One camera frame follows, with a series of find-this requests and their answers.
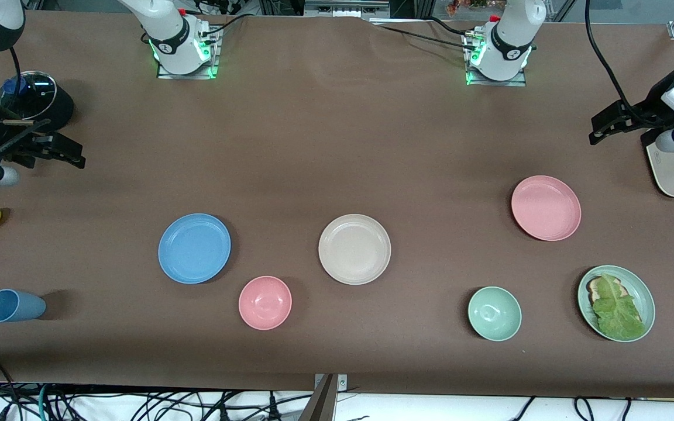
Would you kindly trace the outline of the pink plate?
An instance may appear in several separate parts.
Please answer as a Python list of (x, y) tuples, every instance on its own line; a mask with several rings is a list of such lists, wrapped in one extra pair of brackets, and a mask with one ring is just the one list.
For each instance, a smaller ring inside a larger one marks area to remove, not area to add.
[(582, 209), (573, 190), (557, 178), (535, 175), (514, 188), (513, 218), (528, 235), (543, 241), (564, 240), (580, 226)]

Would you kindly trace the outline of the toasted bread slice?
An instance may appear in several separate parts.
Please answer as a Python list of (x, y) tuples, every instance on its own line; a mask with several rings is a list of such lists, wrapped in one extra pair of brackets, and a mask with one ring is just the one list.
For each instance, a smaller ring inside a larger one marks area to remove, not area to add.
[(625, 296), (629, 296), (628, 290), (623, 285), (623, 283), (621, 283), (620, 279), (614, 275), (603, 274), (590, 280), (586, 286), (589, 294), (589, 303), (591, 305), (594, 305), (598, 299), (601, 299), (600, 287), (604, 282), (608, 283), (608, 292), (613, 292), (612, 287), (615, 286), (617, 288), (619, 298), (625, 298)]

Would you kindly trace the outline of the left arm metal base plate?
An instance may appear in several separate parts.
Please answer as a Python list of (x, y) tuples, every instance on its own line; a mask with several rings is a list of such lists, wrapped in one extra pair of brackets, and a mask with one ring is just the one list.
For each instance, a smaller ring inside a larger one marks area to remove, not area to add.
[(490, 46), (484, 33), (468, 31), (461, 36), (465, 51), (466, 85), (488, 85), (500, 87), (524, 87), (526, 75), (524, 67), (532, 53), (526, 50), (500, 51)]

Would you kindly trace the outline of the blue plate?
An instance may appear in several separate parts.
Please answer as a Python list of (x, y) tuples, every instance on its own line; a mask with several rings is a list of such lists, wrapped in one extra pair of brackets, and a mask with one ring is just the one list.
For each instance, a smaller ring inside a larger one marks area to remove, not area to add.
[(201, 284), (226, 266), (232, 253), (232, 236), (216, 216), (187, 214), (163, 232), (157, 253), (167, 277), (184, 285)]

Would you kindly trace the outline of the glass lid blue knob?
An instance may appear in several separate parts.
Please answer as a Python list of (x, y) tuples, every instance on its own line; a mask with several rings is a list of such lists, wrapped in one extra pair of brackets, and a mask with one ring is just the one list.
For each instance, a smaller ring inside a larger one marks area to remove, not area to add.
[(51, 106), (56, 91), (57, 85), (51, 75), (29, 70), (5, 80), (0, 87), (0, 105), (22, 119), (30, 119)]

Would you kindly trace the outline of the silver metal bracket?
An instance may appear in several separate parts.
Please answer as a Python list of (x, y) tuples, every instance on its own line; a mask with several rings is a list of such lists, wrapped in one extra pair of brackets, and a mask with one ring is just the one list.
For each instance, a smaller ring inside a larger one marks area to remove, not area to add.
[[(314, 390), (316, 390), (321, 383), (321, 379), (325, 376), (323, 373), (316, 373), (315, 375), (315, 386)], [(345, 374), (337, 374), (334, 375), (335, 378), (335, 383), (337, 384), (337, 392), (341, 394), (342, 392), (347, 392), (348, 391), (348, 376)]]

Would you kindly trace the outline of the grey diagonal bar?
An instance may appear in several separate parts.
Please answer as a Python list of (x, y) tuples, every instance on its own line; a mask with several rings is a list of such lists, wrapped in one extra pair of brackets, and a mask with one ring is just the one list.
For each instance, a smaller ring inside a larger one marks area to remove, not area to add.
[(298, 421), (333, 421), (338, 392), (339, 376), (322, 375)]

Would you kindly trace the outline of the beige plate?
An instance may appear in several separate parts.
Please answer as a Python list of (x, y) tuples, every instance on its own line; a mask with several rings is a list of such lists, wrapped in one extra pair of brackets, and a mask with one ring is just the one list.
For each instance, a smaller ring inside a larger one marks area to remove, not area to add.
[(345, 285), (364, 285), (390, 264), (391, 240), (385, 227), (364, 214), (345, 214), (321, 233), (318, 256), (324, 271)]

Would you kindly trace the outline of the blue cup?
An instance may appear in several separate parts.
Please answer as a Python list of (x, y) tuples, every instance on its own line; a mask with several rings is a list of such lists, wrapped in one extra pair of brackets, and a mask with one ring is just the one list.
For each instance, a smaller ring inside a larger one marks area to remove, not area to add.
[(0, 323), (34, 320), (45, 313), (46, 307), (42, 298), (26, 291), (0, 290)]

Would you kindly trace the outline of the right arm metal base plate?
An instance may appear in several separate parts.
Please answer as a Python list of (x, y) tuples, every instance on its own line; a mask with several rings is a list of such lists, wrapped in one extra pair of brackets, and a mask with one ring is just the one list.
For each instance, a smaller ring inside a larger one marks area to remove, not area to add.
[(176, 54), (166, 55), (153, 48), (157, 77), (168, 80), (213, 80), (218, 74), (222, 32), (200, 33), (185, 41)]

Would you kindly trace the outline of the small pink bowl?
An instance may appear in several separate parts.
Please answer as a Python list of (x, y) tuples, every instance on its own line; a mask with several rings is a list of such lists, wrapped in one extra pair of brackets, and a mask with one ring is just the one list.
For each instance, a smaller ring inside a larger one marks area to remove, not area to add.
[(238, 299), (244, 323), (255, 330), (273, 330), (291, 313), (292, 294), (288, 285), (272, 275), (262, 275), (246, 283)]

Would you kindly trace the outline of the small green bowl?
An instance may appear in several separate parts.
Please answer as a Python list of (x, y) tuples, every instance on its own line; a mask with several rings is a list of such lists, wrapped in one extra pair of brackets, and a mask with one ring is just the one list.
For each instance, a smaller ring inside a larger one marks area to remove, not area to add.
[(508, 290), (498, 286), (479, 288), (470, 298), (467, 318), (471, 327), (484, 339), (506, 341), (521, 328), (522, 309)]

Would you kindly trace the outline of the green lettuce leaf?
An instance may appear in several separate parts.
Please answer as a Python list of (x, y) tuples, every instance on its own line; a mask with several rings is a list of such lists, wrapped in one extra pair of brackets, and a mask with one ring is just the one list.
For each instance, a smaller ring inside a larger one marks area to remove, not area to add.
[(608, 283), (601, 284), (601, 299), (592, 305), (597, 318), (597, 330), (610, 339), (617, 341), (634, 341), (647, 332), (644, 321), (634, 303), (634, 297), (618, 297), (615, 286), (608, 292)]

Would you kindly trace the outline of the grey metal frame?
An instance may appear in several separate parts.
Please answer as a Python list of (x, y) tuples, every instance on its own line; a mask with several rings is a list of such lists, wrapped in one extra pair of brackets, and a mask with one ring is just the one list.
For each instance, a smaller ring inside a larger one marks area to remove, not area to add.
[(390, 19), (390, 0), (304, 0), (303, 16)]

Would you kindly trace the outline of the green plate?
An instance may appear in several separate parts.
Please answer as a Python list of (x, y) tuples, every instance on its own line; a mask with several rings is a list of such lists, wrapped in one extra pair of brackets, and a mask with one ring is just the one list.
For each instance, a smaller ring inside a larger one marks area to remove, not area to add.
[[(644, 321), (647, 328), (645, 334), (640, 338), (634, 340), (638, 341), (644, 338), (653, 328), (656, 319), (655, 302), (645, 282), (640, 279), (631, 270), (615, 265), (600, 265), (588, 270), (583, 276), (577, 286), (577, 308), (581, 315), (592, 330), (596, 331), (600, 336), (612, 341), (617, 341), (608, 338), (597, 330), (597, 318), (592, 311), (592, 305), (589, 302), (589, 294), (586, 286), (588, 282), (603, 274), (614, 275), (621, 280), (621, 283), (626, 287), (629, 294), (634, 297), (634, 303), (639, 311), (640, 317)], [(634, 341), (617, 341), (617, 342), (634, 342)]]

